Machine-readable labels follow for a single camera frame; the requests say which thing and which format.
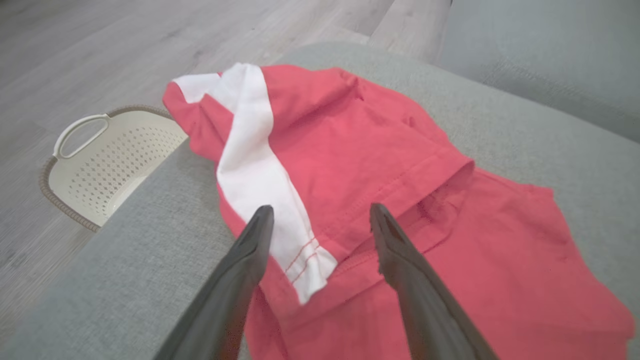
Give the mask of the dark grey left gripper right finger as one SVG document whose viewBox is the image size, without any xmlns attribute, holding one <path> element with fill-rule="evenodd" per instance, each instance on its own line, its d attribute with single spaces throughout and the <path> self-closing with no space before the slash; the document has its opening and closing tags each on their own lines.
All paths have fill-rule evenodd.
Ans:
<svg viewBox="0 0 640 360">
<path fill-rule="evenodd" d="M 414 360 L 496 360 L 498 356 L 438 273 L 382 203 L 370 206 L 379 273 L 395 290 Z"/>
</svg>

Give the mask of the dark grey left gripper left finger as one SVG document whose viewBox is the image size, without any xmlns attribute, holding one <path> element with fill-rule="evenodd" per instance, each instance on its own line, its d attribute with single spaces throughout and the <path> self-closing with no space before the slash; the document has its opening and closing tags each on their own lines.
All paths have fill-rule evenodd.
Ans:
<svg viewBox="0 0 640 360">
<path fill-rule="evenodd" d="M 259 207 L 208 276 L 156 360 L 237 360 L 254 289 L 265 275 L 274 208 Z"/>
</svg>

